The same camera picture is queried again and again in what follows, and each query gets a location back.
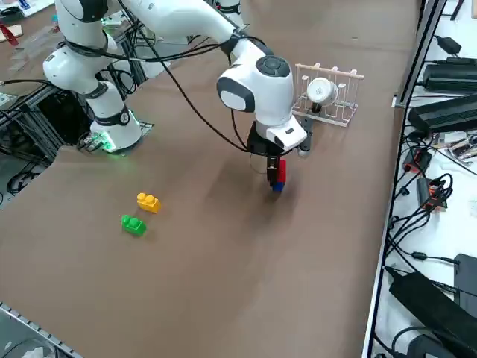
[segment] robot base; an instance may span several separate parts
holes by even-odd
[[[129,111],[130,121],[126,125],[91,124],[91,133],[99,134],[104,141],[103,150],[108,153],[120,151],[135,145],[142,136],[141,126],[136,117]]]

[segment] green led light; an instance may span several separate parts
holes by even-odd
[[[103,149],[105,151],[115,151],[116,149],[116,145],[114,144],[114,142],[111,140],[111,137],[108,133],[106,132],[103,132],[101,134],[101,137],[103,138],[103,141],[104,141],[104,145],[103,145]]]

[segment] yellow lego brick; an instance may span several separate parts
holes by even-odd
[[[143,210],[149,211],[151,213],[157,213],[161,207],[161,203],[157,198],[152,195],[146,195],[141,192],[137,195],[137,204]]]

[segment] green lego brick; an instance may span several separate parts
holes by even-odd
[[[131,218],[129,215],[123,215],[121,219],[122,227],[128,233],[141,236],[146,231],[146,224],[138,218]]]

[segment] metal frame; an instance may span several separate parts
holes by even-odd
[[[3,311],[5,314],[10,316],[11,318],[15,319],[17,322],[25,325],[26,327],[30,328],[31,330],[37,332],[41,335],[44,339],[50,342],[52,345],[56,346],[66,355],[72,358],[83,358],[80,354],[78,354],[74,349],[67,346],[63,341],[60,341],[55,336],[51,335],[50,333],[43,330],[38,324],[33,323],[26,317],[19,314],[17,311],[11,309],[9,306],[4,304],[0,301],[0,311]]]
[[[395,107],[406,108],[409,105],[420,71],[423,68],[429,45],[446,3],[447,0],[429,0],[424,9],[423,18],[417,29],[416,44],[409,57],[404,78],[397,92]]]

